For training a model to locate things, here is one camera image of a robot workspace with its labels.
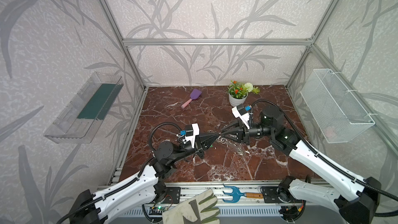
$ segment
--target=leaf pattern wallpaper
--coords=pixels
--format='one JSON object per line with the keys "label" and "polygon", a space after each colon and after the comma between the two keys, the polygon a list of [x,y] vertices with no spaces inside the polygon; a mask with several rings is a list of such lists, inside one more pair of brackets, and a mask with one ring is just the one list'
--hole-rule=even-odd
{"label": "leaf pattern wallpaper", "polygon": [[[308,38],[330,0],[107,0],[124,38]],[[284,84],[302,46],[130,46],[147,85]]]}
{"label": "leaf pattern wallpaper", "polygon": [[[97,0],[1,0],[0,47],[0,223],[56,223],[107,184],[142,88]],[[124,82],[93,141],[45,138],[93,72]]]}
{"label": "leaf pattern wallpaper", "polygon": [[[342,0],[316,44],[398,134],[398,0]],[[346,168],[377,178],[384,189],[398,194],[398,160],[370,128],[352,141],[329,144],[300,95],[313,69],[323,68],[310,55],[289,88],[296,109],[315,146]],[[381,197],[378,212],[397,209]],[[375,218],[372,223],[397,223],[398,218]]]}

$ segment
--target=garden glove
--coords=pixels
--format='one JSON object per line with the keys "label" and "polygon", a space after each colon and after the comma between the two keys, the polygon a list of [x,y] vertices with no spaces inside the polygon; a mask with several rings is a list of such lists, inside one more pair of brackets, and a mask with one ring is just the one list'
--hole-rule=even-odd
{"label": "garden glove", "polygon": [[220,210],[214,208],[216,203],[217,197],[209,189],[163,212],[163,224],[220,224],[216,218]]}

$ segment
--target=white ribbed pot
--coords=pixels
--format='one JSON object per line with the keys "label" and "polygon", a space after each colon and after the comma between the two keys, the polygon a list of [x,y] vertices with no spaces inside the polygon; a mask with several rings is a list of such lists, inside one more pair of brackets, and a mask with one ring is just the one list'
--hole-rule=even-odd
{"label": "white ribbed pot", "polygon": [[233,107],[236,107],[239,104],[243,104],[245,102],[246,98],[248,97],[246,95],[246,97],[244,97],[243,99],[237,99],[237,98],[232,97],[229,93],[228,93],[228,96],[229,96],[229,103]]}

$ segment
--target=white pompom flower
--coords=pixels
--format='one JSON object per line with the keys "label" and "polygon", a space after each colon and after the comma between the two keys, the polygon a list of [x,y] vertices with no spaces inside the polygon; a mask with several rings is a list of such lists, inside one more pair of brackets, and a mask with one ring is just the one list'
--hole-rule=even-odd
{"label": "white pompom flower", "polygon": [[245,89],[247,92],[251,92],[253,90],[253,84],[247,82],[245,85],[243,85],[243,89]]}

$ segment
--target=purple spatula head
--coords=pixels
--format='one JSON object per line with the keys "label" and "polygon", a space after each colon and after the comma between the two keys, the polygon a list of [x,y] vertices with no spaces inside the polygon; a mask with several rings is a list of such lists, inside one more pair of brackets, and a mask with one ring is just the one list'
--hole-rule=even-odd
{"label": "purple spatula head", "polygon": [[202,91],[197,90],[196,88],[191,92],[191,99],[197,99]]}

